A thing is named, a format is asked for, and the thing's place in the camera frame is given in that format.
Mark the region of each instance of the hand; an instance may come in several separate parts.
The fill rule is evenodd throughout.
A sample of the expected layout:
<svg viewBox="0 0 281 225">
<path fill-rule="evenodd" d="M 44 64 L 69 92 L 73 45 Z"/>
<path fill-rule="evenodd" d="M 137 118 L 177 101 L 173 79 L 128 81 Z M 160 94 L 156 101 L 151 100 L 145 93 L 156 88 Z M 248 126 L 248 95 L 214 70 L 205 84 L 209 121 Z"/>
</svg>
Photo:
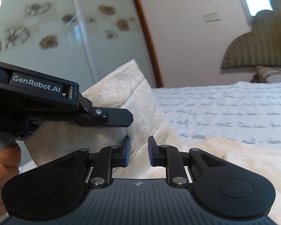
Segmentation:
<svg viewBox="0 0 281 225">
<path fill-rule="evenodd" d="M 0 152 L 0 216 L 6 213 L 1 199 L 2 187 L 8 180 L 19 174 L 18 165 L 21 161 L 21 149 L 18 144 Z"/>
</svg>

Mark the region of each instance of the green headboard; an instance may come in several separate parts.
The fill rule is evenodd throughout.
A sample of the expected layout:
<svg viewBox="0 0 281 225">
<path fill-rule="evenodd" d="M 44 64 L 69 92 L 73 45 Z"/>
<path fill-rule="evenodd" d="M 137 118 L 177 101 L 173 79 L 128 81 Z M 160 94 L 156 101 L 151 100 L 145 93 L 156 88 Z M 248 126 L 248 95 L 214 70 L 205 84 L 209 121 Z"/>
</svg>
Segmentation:
<svg viewBox="0 0 281 225">
<path fill-rule="evenodd" d="M 256 65 L 281 66 L 281 0 L 271 0 L 273 11 L 262 10 L 252 22 L 252 32 L 228 47 L 222 68 Z"/>
</svg>

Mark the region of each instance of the window frame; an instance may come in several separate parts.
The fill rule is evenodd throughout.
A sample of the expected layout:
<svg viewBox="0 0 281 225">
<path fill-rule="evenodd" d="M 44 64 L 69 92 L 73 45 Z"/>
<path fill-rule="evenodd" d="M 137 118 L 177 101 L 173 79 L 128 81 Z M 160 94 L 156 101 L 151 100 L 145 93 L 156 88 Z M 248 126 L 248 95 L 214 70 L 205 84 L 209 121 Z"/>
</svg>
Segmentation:
<svg viewBox="0 0 281 225">
<path fill-rule="evenodd" d="M 252 20 L 255 16 L 252 16 L 249 10 L 249 6 L 247 4 L 246 0 L 240 0 L 240 4 L 242 6 L 242 9 L 244 11 L 244 15 L 246 17 L 247 25 L 251 26 L 252 25 Z"/>
</svg>

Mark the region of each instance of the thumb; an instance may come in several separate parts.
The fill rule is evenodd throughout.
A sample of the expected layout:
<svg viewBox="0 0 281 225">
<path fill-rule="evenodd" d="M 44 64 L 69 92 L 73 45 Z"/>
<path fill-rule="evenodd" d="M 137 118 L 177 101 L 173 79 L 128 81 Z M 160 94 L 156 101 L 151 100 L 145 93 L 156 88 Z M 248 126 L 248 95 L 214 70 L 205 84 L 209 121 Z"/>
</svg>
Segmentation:
<svg viewBox="0 0 281 225">
<path fill-rule="evenodd" d="M 0 163 L 6 167 L 17 167 L 21 161 L 21 148 L 11 145 L 0 152 Z"/>
</svg>

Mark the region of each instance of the cream blanket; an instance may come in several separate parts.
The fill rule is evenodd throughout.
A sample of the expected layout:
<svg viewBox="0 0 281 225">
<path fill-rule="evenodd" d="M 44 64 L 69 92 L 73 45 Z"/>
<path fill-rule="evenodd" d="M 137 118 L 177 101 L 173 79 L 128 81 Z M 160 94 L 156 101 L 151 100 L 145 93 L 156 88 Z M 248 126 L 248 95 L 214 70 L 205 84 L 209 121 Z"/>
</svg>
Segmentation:
<svg viewBox="0 0 281 225">
<path fill-rule="evenodd" d="M 184 152 L 194 147 L 172 130 L 135 61 L 112 72 L 84 96 L 94 106 L 130 110 L 134 123 L 129 128 L 85 128 L 69 122 L 47 122 L 25 143 L 38 166 L 82 147 L 98 152 L 103 146 L 120 144 L 128 135 L 132 139 L 129 166 L 114 170 L 113 177 L 164 178 L 165 168 L 149 164 L 148 136 L 153 135 L 159 145 L 170 144 Z M 257 149 L 221 138 L 211 138 L 196 147 L 268 178 L 277 192 L 270 217 L 281 225 L 281 151 Z"/>
</svg>

